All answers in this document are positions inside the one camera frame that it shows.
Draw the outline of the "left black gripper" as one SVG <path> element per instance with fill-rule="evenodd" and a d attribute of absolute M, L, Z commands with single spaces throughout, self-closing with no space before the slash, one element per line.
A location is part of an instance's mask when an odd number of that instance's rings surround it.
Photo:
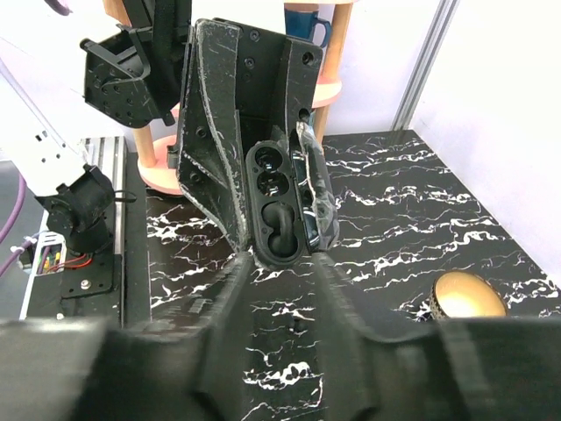
<path fill-rule="evenodd" d="M 275 130 L 291 143 L 311 112 L 322 58 L 319 46 L 285 34 L 216 19 L 195 23 L 176 174 L 181 193 L 236 253 L 250 239 L 242 143 L 270 140 Z"/>

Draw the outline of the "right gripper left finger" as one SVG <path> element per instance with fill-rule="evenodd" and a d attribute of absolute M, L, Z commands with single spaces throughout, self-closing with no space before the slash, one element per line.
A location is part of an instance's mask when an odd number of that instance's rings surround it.
<path fill-rule="evenodd" d="M 193 326 L 173 314 L 141 331 L 101 318 L 1 323 L 4 420 L 237 420 L 253 259 L 240 253 Z"/>

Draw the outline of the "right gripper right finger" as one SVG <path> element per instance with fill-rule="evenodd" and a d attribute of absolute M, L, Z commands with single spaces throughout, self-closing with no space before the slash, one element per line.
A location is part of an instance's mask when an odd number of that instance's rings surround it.
<path fill-rule="evenodd" d="M 312 261 L 326 419 L 559 419 L 558 318 L 416 322 Z"/>

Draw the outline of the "black earbud charging case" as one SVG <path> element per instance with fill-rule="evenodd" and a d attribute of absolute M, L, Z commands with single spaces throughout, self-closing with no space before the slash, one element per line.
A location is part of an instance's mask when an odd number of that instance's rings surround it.
<path fill-rule="evenodd" d="M 246 155 L 253 251 L 264 268 L 290 268 L 304 255 L 321 253 L 336 245 L 340 233 L 336 199 L 323 149 L 313 128 L 299 121 L 290 138 L 280 130 L 260 141 Z M 295 253 L 288 258 L 272 254 L 268 240 L 273 229 L 263 220 L 270 203 L 289 205 L 294 212 Z"/>

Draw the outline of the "black earbud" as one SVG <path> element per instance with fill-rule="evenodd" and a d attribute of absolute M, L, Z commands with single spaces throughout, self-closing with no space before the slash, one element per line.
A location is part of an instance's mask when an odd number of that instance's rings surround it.
<path fill-rule="evenodd" d="M 292 256 L 297 249 L 293 209 L 285 203 L 270 203 L 263 209 L 262 217 L 264 222 L 273 229 L 268 240 L 272 254 L 279 258 Z"/>

